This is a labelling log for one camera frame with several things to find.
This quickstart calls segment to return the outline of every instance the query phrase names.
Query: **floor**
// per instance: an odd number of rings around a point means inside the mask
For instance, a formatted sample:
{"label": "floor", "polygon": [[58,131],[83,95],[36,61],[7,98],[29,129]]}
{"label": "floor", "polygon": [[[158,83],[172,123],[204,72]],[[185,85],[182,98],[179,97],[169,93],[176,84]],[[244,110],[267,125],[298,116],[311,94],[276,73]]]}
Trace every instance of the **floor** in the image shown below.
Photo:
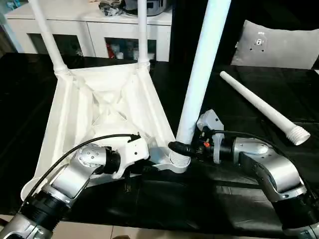
{"label": "floor", "polygon": [[[0,215],[9,221],[12,216]],[[254,239],[226,235],[172,232],[153,229],[61,222],[54,230],[53,239]]]}

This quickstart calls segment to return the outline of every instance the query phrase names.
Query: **white pillow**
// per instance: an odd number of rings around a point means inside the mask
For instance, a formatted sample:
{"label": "white pillow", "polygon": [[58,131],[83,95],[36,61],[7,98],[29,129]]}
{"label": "white pillow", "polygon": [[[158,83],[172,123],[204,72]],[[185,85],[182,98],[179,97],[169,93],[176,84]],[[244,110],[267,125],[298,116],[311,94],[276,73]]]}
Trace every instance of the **white pillow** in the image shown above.
{"label": "white pillow", "polygon": [[246,20],[231,64],[311,69],[318,55],[319,29],[270,29]]}

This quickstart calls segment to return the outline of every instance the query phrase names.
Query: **white tube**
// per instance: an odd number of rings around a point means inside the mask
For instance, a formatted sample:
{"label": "white tube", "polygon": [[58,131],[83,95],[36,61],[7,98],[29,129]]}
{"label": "white tube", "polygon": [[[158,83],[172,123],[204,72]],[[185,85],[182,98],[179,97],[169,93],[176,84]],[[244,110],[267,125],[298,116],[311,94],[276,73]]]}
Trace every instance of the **white tube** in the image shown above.
{"label": "white tube", "polygon": [[[219,41],[224,29],[231,0],[209,0],[191,71],[176,141],[189,144],[205,96]],[[177,167],[189,165],[189,157],[172,152],[172,163]]]}
{"label": "white tube", "polygon": [[53,69],[55,73],[67,73],[68,68],[64,64],[59,49],[55,43],[53,35],[50,31],[50,28],[47,25],[46,19],[43,15],[41,7],[38,0],[29,0],[31,8],[33,10],[35,19],[40,27],[41,35],[46,46],[46,49],[50,55],[51,61],[53,63]]}
{"label": "white tube", "polygon": [[148,25],[147,25],[147,0],[138,0],[139,20],[139,67],[149,67],[148,58]]}
{"label": "white tube", "polygon": [[237,90],[243,97],[245,97],[251,104],[253,104],[254,107],[259,109],[261,113],[263,113],[268,119],[271,120],[271,122],[273,122],[278,128],[280,128],[294,145],[302,144],[310,137],[310,133],[308,133],[302,127],[295,125],[293,122],[284,117],[281,113],[267,104],[261,98],[256,96],[254,93],[240,84],[226,72],[222,71],[220,73],[220,76],[235,90]]}

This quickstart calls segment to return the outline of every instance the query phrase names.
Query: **glossy black surface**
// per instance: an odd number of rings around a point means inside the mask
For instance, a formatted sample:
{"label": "glossy black surface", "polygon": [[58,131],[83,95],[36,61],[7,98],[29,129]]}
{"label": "glossy black surface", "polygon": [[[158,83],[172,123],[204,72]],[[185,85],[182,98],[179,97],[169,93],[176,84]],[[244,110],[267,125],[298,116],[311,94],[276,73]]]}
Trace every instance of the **glossy black surface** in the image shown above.
{"label": "glossy black surface", "polygon": [[[130,63],[89,57],[64,60],[70,69]],[[174,133],[190,70],[165,62],[152,65],[151,77]],[[312,134],[311,138],[293,146],[219,77],[221,70],[303,126]],[[0,214],[14,214],[21,204],[20,191],[34,174],[56,77],[45,55],[7,54],[0,59],[0,71]],[[217,66],[211,74],[202,112],[214,109],[226,130],[245,131],[272,140],[296,161],[304,177],[318,189],[318,89],[319,75],[314,71]],[[184,174],[162,171],[137,177],[132,186],[130,193],[124,193],[123,181],[88,188],[65,219],[202,233],[282,236],[279,220],[255,180],[228,165],[193,162]]]}

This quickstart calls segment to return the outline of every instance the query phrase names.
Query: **shelf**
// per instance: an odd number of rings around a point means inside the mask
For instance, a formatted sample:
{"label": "shelf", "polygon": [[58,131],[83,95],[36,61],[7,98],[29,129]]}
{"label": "shelf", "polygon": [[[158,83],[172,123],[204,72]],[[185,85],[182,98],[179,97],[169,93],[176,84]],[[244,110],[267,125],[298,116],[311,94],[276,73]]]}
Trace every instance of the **shelf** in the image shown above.
{"label": "shelf", "polygon": [[[99,3],[88,0],[42,0],[39,1],[48,20],[91,21],[110,23],[138,24],[137,16],[126,14],[120,16],[104,16],[99,10]],[[34,19],[29,4],[25,4],[5,15],[7,19]],[[149,25],[171,26],[172,10],[169,8],[157,16],[149,16]]]}

